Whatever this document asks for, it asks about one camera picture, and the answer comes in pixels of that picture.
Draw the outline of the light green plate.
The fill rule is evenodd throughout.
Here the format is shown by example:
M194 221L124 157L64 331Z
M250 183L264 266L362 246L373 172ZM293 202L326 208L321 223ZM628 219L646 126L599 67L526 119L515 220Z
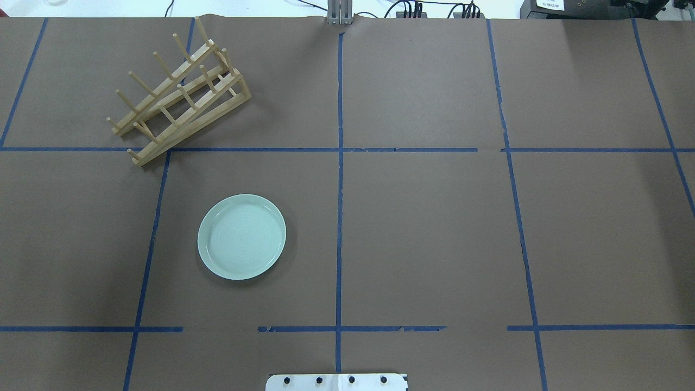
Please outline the light green plate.
M241 281L258 277L280 258L286 221L270 200L237 194L214 205L198 229L198 253L218 277Z

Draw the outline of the wooden dish rack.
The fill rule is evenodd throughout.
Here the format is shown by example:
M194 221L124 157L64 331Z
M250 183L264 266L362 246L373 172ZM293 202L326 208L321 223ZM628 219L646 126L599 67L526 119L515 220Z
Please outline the wooden dish rack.
M234 67L228 50L208 37L199 17L193 21L203 43L189 53L180 37L173 33L184 55L184 61L175 70L170 70L159 53L153 52L166 74L164 81L157 87L149 87L130 71L128 75L146 92L136 104L124 92L115 90L129 111L119 121L107 118L112 133L125 136L137 130L149 140L139 152L127 150L136 166L143 167L167 153L252 97L250 86Z

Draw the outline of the far black red connector block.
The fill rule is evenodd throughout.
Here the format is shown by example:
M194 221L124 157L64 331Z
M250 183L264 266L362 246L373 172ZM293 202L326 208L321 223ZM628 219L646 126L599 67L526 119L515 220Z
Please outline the far black red connector block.
M422 19L425 17L424 2L392 1L384 12L384 18Z

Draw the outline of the black red connector block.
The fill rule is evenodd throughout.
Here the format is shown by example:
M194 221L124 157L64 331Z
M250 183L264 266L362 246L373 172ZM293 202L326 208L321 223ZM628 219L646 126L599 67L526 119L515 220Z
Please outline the black red connector block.
M384 18L422 19L425 17L424 2L392 1L384 12Z
M447 19L484 19L484 15L474 1L470 1L468 3L455 3L450 8Z

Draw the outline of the near black red connector block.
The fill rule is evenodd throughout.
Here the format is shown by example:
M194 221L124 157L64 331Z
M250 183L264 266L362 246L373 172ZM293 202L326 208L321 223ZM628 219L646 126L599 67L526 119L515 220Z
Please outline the near black red connector block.
M455 3L450 8L447 19L484 19L484 15L474 1L470 1L468 3Z

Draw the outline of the black computer box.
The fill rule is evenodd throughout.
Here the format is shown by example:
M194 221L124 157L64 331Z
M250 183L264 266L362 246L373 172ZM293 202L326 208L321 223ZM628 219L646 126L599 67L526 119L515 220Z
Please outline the black computer box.
M668 1L524 1L519 18L537 20L653 20Z

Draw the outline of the aluminium frame post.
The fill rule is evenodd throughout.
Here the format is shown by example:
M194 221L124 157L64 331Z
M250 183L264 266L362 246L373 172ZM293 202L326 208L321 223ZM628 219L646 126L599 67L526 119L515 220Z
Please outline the aluminium frame post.
M352 0L328 0L327 24L333 26L351 25L354 21Z

